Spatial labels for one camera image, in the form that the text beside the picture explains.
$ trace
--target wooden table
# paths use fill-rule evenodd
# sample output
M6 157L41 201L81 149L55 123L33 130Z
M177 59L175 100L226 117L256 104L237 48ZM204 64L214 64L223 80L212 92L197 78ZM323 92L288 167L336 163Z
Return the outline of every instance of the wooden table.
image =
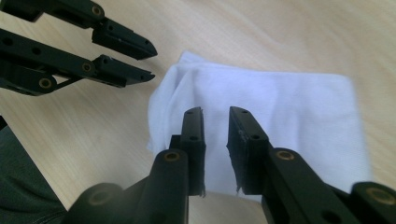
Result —
M30 97L0 90L0 113L69 207L100 182L128 187L147 176L153 157L149 97L185 49L218 63L335 73L356 88L375 181L396 189L396 3L382 1L97 0L106 15L148 38L155 58L137 62L91 43L82 30L44 15L30 23L0 13L0 26L78 56L100 54L156 74L116 89L82 80ZM191 198L191 223L264 223L259 205L209 193Z

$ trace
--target dark cloth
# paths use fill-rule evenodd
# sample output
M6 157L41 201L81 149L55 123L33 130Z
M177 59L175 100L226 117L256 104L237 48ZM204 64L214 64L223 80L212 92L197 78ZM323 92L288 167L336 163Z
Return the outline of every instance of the dark cloth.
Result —
M8 126L0 130L0 223L61 223L66 210Z

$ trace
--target light wood surface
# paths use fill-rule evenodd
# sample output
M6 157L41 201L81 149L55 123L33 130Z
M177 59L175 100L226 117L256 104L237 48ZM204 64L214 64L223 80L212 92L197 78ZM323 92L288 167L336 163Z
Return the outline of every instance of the light wood surface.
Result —
M251 69L350 77L375 181L396 189L395 1L95 2L148 38L159 55L137 62L92 44L92 30L48 15L30 23L0 13L2 29L91 60L104 53L157 75L125 89L82 80L40 97L0 90L0 113L66 207L96 183L128 187L147 176L149 97L185 49ZM256 203L213 193L191 198L190 222L265 223Z

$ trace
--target white towel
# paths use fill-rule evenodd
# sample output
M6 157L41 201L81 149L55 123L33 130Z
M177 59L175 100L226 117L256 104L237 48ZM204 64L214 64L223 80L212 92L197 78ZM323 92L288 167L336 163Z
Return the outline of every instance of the white towel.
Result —
M205 120L206 189L235 195L226 147L232 105L249 110L274 147L299 152L326 183L350 192L353 183L372 179L347 77L253 71L212 63L190 52L182 54L150 97L148 148L155 155L168 149L172 134L181 133L184 112L200 106Z

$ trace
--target black plastic part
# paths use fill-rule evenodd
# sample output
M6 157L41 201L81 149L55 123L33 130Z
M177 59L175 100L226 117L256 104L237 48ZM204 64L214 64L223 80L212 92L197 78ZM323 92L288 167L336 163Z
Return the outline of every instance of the black plastic part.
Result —
M186 224L189 210L187 154L168 149L157 155L148 177L128 189L100 184L84 191L63 224Z
M180 149L189 156L189 195L205 196L205 135L201 107L184 113Z
M101 26L93 30L92 42L137 60L157 55L157 50L149 40L110 19L105 19Z
M290 224L290 216L277 194L262 196L262 211L268 224Z
M63 224L113 223L118 212L122 188L114 184L98 184L85 190L73 203Z
M363 182L355 184L350 194L350 209L361 223L396 223L396 191L386 186Z
M106 55L101 55L93 63L95 64L96 75L90 77L90 79L111 86L125 87L126 85L147 82L155 77L149 71L122 63Z
M38 96L55 91L57 82L50 75L0 60L0 88Z
M349 210L350 210L349 194L346 193L346 192L344 192L344 191L342 191L342 190L340 190L340 189L338 189L338 188L335 188L335 187L333 187L333 186L331 186L331 185L327 185L327 186L332 190L332 192L335 194L335 196L337 196L337 198L338 198L346 207L348 207Z
M0 58L61 77L91 77L95 67L89 60L0 29Z
M227 148L236 177L237 190L263 194L264 156L272 149L267 134L249 111L230 107Z
M359 223L298 153L270 150L265 167L290 223Z
M30 6L24 1L15 0L0 1L0 10L26 21L36 21L43 14L36 7Z
M155 77L106 55L91 62L2 29L0 41L0 87L22 94L50 93L83 78L121 88ZM53 76L68 80L57 84Z
M89 0L3 0L2 10L27 21L36 21L43 12L81 28L95 27L105 12Z
M134 223L188 222L188 156L177 149L159 153L136 209Z

